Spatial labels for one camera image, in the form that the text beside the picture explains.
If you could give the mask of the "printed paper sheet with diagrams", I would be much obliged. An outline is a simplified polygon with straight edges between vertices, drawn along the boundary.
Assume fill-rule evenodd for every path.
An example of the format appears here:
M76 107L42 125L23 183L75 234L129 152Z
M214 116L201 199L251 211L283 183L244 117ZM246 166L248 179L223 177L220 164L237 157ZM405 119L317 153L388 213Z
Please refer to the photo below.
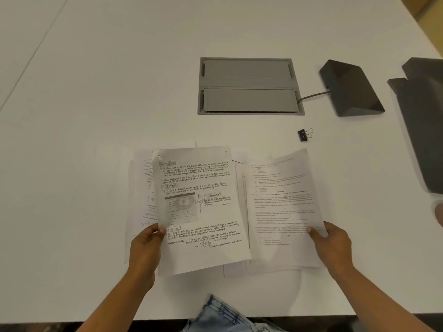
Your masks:
M153 187L152 152L148 152L141 161L143 187L141 188L141 229L150 227L158 222L156 196Z

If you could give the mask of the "person's left hand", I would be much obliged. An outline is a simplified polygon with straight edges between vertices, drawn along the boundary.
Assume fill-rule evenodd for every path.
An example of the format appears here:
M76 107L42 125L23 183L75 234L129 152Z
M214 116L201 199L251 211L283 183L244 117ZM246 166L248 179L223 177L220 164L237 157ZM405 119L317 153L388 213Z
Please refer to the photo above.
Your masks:
M151 289L161 259L164 237L150 236L150 227L143 229L131 242L128 274Z

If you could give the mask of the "person's right forearm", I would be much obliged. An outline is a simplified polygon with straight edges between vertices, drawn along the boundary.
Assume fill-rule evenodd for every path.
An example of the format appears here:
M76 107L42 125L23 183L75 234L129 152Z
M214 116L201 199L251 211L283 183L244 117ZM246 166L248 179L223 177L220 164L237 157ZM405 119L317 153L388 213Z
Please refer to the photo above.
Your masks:
M328 271L368 332L435 332L353 265Z

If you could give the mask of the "printed text paper sheet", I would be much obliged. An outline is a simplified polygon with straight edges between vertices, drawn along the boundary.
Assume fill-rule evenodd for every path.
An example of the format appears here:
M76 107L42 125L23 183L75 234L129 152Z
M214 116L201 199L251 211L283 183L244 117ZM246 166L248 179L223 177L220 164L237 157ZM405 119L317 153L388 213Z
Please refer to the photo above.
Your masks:
M307 149L245 164L252 263L322 268L307 228L327 231L319 210Z

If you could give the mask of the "person's light blue jeans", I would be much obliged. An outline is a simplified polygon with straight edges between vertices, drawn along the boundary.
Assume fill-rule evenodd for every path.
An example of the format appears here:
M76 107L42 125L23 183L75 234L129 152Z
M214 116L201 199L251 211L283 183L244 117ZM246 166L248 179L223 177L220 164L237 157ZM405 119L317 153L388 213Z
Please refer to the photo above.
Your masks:
M287 332L273 323L254 323L213 294L180 332Z

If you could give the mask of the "handwritten paper sheet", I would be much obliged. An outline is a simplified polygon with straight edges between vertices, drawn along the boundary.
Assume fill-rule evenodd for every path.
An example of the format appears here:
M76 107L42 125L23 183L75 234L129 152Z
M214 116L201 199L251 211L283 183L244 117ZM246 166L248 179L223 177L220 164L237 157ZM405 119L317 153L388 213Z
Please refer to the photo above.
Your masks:
M158 276L251 259L229 145L156 150L152 174L166 229Z

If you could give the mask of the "dark grey wedge-shaped device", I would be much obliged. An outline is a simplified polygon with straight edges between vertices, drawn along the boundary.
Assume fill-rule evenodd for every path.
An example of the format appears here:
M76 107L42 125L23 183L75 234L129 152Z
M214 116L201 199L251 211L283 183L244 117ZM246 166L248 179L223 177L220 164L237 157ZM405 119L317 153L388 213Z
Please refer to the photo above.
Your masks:
M380 115L385 112L362 68L328 60L319 70L338 117Z

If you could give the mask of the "person's right hand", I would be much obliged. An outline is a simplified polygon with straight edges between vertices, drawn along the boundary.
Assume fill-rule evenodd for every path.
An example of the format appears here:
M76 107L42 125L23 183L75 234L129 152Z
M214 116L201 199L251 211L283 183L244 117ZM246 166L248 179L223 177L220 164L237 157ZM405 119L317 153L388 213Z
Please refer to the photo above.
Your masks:
M344 229L324 222L327 236L322 241L313 241L318 257L335 280L354 269L352 242Z

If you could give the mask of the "person's left forearm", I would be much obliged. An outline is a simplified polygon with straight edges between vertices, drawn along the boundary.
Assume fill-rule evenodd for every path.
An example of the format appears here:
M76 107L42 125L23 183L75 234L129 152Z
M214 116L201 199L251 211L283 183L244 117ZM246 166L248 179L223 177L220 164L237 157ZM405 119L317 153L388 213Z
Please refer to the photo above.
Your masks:
M155 273L127 271L77 332L128 332Z

